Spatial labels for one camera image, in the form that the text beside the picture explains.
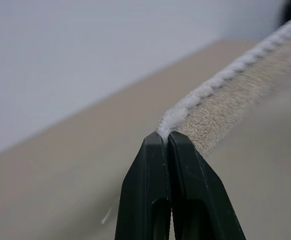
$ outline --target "beige surface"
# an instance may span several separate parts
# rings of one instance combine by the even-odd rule
[[[207,157],[262,99],[291,74],[291,39],[268,53],[195,106],[176,129]]]
[[[291,77],[207,161],[248,240],[291,240]]]
[[[0,154],[0,240],[113,239],[116,211],[100,222],[143,138],[252,46],[217,42]]]

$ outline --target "white fiber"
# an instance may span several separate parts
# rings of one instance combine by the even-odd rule
[[[181,99],[175,106],[167,110],[156,130],[157,133],[166,142],[169,134],[186,119],[192,109],[200,104],[204,98],[212,95],[215,90],[222,87],[226,81],[233,79],[249,65],[254,64],[290,38],[291,21],[280,27],[241,57],[237,58],[225,69],[203,82],[199,87]]]
[[[108,219],[108,217],[109,217],[109,215],[111,213],[111,210],[112,210],[112,207],[110,207],[110,209],[109,209],[109,211],[107,211],[105,217],[101,220],[101,224],[105,224],[106,223],[106,221],[107,221],[107,219]]]

